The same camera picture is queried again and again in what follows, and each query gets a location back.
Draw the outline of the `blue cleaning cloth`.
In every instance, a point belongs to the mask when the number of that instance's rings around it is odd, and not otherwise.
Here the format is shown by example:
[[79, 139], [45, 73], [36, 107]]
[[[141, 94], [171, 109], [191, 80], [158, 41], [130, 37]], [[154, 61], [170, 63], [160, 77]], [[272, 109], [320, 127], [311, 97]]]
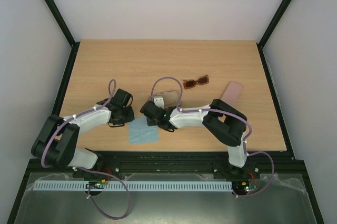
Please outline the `blue cleaning cloth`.
[[128, 140], [130, 144], [157, 142], [159, 139], [157, 126], [148, 126], [147, 118], [135, 118], [128, 124]]

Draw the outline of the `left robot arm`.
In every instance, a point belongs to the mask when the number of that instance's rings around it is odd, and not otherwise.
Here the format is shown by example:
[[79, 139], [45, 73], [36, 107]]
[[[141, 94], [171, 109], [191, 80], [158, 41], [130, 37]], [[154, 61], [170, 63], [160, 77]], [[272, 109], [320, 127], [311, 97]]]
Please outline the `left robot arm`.
[[49, 116], [33, 143], [31, 154], [40, 159], [45, 168], [92, 169], [98, 161], [98, 154], [77, 148], [78, 138], [100, 125], [116, 128], [133, 121], [132, 101], [132, 94], [118, 89], [108, 99], [79, 114]]

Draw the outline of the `pink glasses case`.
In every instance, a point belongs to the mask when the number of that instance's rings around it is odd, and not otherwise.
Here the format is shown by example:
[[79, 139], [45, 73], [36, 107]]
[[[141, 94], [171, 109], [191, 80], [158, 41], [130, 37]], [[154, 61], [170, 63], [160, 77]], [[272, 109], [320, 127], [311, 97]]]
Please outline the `pink glasses case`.
[[221, 100], [227, 103], [228, 105], [233, 106], [237, 102], [242, 92], [242, 89], [243, 89], [243, 86], [240, 83], [236, 81], [231, 81], [228, 84], [226, 90], [224, 91], [221, 97]]

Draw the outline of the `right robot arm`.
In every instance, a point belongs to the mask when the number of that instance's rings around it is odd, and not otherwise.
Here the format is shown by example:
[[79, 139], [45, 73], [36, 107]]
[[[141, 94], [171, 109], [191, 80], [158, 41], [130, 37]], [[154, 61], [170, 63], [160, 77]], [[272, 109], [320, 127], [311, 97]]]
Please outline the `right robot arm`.
[[246, 139], [252, 133], [247, 117], [220, 99], [199, 108], [171, 106], [167, 109], [147, 101], [140, 112], [149, 126], [157, 126], [167, 132], [184, 127], [205, 127], [221, 143], [227, 146], [230, 173], [239, 178], [248, 171]]

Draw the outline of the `brown rectangular sunglasses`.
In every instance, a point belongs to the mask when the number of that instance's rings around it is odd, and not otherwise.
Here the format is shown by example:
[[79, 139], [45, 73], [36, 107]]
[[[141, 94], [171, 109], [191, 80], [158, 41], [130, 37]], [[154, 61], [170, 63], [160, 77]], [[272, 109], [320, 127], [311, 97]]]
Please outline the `brown rectangular sunglasses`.
[[196, 87], [197, 85], [206, 85], [209, 83], [209, 76], [208, 75], [204, 75], [199, 77], [197, 80], [183, 80], [183, 87], [188, 90], [191, 88]]

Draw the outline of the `brown plaid glasses case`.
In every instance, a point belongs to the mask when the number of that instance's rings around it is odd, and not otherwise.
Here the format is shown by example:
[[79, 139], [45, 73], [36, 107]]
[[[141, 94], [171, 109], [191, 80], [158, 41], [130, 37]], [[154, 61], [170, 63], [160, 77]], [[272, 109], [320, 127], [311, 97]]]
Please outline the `brown plaid glasses case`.
[[176, 90], [170, 90], [170, 91], [152, 94], [149, 96], [148, 100], [153, 102], [153, 99], [156, 96], [161, 96], [164, 98], [165, 109], [171, 106], [177, 106], [177, 102], [179, 100], [179, 93]]

